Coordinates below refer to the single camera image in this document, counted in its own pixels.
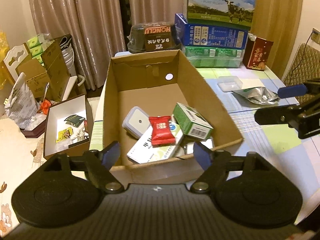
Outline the silver foil tea bag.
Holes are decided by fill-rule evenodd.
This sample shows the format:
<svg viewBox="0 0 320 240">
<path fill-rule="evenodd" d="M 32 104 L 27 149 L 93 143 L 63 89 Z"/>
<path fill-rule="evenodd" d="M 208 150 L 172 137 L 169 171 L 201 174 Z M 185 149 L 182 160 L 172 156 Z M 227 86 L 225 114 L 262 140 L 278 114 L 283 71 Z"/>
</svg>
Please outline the silver foil tea bag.
<svg viewBox="0 0 320 240">
<path fill-rule="evenodd" d="M 240 90 L 233 90 L 235 94 L 242 96 L 249 102 L 256 105 L 275 105 L 279 102 L 280 97 L 277 93 L 266 87 L 253 87 Z"/>
</svg>

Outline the green spray medicine box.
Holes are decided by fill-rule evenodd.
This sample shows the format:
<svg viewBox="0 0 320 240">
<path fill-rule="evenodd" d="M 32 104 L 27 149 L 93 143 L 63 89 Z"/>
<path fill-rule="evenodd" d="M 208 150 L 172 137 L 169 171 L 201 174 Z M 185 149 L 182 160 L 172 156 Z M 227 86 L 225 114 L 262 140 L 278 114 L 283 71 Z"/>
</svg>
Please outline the green spray medicine box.
<svg viewBox="0 0 320 240">
<path fill-rule="evenodd" d="M 207 140 L 210 137 L 213 127 L 193 107 L 178 102 L 173 115 L 184 135 L 200 140 Z"/>
</svg>

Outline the white green medicine box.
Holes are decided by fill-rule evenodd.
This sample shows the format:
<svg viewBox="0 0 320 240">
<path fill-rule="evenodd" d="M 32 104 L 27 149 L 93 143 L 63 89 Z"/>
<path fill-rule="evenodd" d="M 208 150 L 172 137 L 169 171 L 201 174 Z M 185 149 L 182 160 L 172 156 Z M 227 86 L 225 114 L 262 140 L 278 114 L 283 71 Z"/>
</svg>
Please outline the white green medicine box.
<svg viewBox="0 0 320 240">
<path fill-rule="evenodd" d="M 177 151 L 184 134 L 180 126 L 174 122 L 169 122 L 169 128 L 176 139 L 174 144 L 152 146 L 152 127 L 150 126 L 134 144 L 131 150 L 129 150 L 127 157 L 134 163 L 138 164 L 162 161 L 171 158 Z"/>
</svg>

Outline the white square charger box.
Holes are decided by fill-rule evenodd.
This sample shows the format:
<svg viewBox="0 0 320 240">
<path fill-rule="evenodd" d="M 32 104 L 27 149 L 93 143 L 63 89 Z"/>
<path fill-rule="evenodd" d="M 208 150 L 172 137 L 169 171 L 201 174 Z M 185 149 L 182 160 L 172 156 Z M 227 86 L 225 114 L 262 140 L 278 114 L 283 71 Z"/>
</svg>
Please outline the white square charger box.
<svg viewBox="0 0 320 240">
<path fill-rule="evenodd" d="M 139 139 L 149 126 L 149 115 L 138 106 L 131 108 L 122 123 L 122 128 L 136 139 Z"/>
</svg>

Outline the red candy packet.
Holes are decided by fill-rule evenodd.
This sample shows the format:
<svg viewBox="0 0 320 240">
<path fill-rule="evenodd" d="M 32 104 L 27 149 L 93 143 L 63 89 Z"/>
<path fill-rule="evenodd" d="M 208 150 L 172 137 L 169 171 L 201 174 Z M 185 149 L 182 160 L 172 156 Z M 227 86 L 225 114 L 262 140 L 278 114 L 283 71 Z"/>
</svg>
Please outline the red candy packet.
<svg viewBox="0 0 320 240">
<path fill-rule="evenodd" d="M 170 145 L 176 139 L 170 131 L 169 121 L 171 116 L 150 116 L 149 122 L 152 126 L 151 144 L 152 146 Z"/>
</svg>

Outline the clear plastic lid tray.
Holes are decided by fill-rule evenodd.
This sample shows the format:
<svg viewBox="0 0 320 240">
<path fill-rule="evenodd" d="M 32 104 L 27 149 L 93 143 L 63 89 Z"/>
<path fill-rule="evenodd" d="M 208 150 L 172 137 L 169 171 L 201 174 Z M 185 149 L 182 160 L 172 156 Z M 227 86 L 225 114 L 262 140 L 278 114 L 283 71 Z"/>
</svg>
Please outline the clear plastic lid tray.
<svg viewBox="0 0 320 240">
<path fill-rule="evenodd" d="M 223 92 L 232 92 L 242 89 L 242 81 L 237 76 L 221 76 L 217 79 L 217 85 Z"/>
</svg>

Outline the plaid tablecloth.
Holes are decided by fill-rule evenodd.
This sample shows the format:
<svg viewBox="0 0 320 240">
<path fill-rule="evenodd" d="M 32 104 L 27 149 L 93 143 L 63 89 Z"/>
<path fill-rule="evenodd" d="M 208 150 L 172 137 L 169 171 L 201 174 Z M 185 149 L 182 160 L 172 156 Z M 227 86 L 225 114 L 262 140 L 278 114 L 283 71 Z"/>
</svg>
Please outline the plaid tablecloth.
<svg viewBox="0 0 320 240">
<path fill-rule="evenodd" d="M 239 68 L 200 68 L 199 73 L 223 103 L 237 128 L 244 137 L 241 147 L 235 151 L 242 155 L 255 151 L 272 163 L 300 189 L 303 206 L 297 217 L 300 223 L 319 207 L 319 136 L 299 139 L 297 132 L 287 125 L 260 126 L 254 120 L 257 105 L 239 95 L 223 92 L 217 85 L 222 76 L 236 76 L 243 88 L 265 86 L 276 92 L 282 81 L 269 69 L 264 71 Z"/>
</svg>

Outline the red gift box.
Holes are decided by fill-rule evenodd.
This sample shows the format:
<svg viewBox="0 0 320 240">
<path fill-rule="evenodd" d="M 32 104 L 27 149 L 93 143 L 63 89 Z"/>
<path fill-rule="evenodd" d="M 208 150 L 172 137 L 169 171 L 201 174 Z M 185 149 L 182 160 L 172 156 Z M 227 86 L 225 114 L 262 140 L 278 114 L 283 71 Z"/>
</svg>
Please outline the red gift box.
<svg viewBox="0 0 320 240">
<path fill-rule="evenodd" d="M 264 71 L 273 46 L 272 41 L 249 34 L 242 62 L 247 69 Z"/>
</svg>

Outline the green shrink-wrapped drink pack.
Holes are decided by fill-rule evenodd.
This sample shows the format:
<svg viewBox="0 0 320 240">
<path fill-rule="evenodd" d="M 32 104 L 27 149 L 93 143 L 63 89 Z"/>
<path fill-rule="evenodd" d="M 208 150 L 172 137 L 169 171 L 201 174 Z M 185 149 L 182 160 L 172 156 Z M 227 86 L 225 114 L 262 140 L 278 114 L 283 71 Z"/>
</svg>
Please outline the green shrink-wrapped drink pack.
<svg viewBox="0 0 320 240">
<path fill-rule="evenodd" d="M 185 46 L 184 55 L 196 68 L 239 68 L 245 51 L 230 48 Z"/>
</svg>

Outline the brown cardboard boxes on floor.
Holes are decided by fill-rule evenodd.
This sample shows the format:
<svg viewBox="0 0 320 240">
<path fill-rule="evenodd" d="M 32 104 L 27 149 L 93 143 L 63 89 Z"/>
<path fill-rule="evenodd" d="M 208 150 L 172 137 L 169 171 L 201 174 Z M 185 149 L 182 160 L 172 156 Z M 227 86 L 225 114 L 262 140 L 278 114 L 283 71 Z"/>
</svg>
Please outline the brown cardboard boxes on floor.
<svg viewBox="0 0 320 240">
<path fill-rule="evenodd" d="M 37 59 L 32 59 L 27 43 L 10 49 L 1 65 L 6 77 L 13 79 L 14 83 L 21 73 L 26 75 L 26 83 L 36 99 L 44 97 L 56 102 L 63 100 L 71 74 L 63 57 L 61 40 L 53 39 L 53 43 L 44 51 L 42 59 L 44 65 Z"/>
</svg>

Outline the blue milk carton box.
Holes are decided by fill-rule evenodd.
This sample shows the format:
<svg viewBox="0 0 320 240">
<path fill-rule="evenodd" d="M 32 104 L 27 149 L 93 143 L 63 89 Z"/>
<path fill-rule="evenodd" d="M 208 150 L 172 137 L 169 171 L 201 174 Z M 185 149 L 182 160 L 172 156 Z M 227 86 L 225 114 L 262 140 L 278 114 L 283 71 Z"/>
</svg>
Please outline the blue milk carton box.
<svg viewBox="0 0 320 240">
<path fill-rule="evenodd" d="M 247 30 L 188 23 L 183 14 L 175 14 L 175 27 L 177 35 L 184 46 L 243 50 L 248 38 Z"/>
</svg>

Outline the yellow plastic bag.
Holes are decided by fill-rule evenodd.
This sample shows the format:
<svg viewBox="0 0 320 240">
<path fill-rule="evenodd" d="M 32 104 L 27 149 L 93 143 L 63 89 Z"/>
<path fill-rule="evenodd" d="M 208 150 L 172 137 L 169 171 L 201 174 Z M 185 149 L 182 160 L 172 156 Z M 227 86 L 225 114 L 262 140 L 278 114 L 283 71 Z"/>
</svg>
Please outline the yellow plastic bag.
<svg viewBox="0 0 320 240">
<path fill-rule="evenodd" d="M 1 30 L 0 32 L 0 62 L 3 63 L 8 51 L 10 50 L 9 44 L 7 41 L 7 36 L 5 32 Z M 7 81 L 6 74 L 4 72 L 3 66 L 1 65 L 1 73 L 0 73 L 0 90 L 3 89 L 5 83 Z"/>
</svg>

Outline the green tissue packs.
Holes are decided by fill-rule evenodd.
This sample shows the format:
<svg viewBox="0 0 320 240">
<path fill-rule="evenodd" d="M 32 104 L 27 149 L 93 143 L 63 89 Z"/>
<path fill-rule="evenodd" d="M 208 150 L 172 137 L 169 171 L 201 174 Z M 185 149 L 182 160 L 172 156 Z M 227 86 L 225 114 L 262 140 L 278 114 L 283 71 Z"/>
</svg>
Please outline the green tissue packs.
<svg viewBox="0 0 320 240">
<path fill-rule="evenodd" d="M 49 33 L 41 33 L 27 41 L 28 49 L 32 59 L 37 59 L 40 64 L 44 65 L 42 54 L 53 43 L 53 38 Z"/>
</svg>

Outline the black Honglu food package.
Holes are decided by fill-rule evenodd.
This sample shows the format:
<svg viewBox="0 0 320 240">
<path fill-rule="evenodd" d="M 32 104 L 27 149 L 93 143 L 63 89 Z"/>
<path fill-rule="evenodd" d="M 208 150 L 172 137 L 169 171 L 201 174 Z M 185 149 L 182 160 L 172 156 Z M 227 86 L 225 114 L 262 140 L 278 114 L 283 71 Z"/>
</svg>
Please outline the black Honglu food package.
<svg viewBox="0 0 320 240">
<path fill-rule="evenodd" d="M 128 51 L 133 54 L 181 48 L 176 27 L 170 22 L 133 25 L 128 39 Z"/>
</svg>

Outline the beige window curtain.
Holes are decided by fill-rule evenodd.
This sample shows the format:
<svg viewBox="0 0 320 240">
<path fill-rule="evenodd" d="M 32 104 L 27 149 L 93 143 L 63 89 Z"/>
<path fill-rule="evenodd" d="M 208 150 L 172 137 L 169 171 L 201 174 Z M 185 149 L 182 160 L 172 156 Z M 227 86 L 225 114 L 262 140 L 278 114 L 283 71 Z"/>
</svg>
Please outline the beige window curtain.
<svg viewBox="0 0 320 240">
<path fill-rule="evenodd" d="M 133 25 L 172 22 L 183 0 L 29 0 L 37 33 L 71 35 L 75 67 L 88 89 L 101 87 L 109 60 L 125 51 Z"/>
</svg>

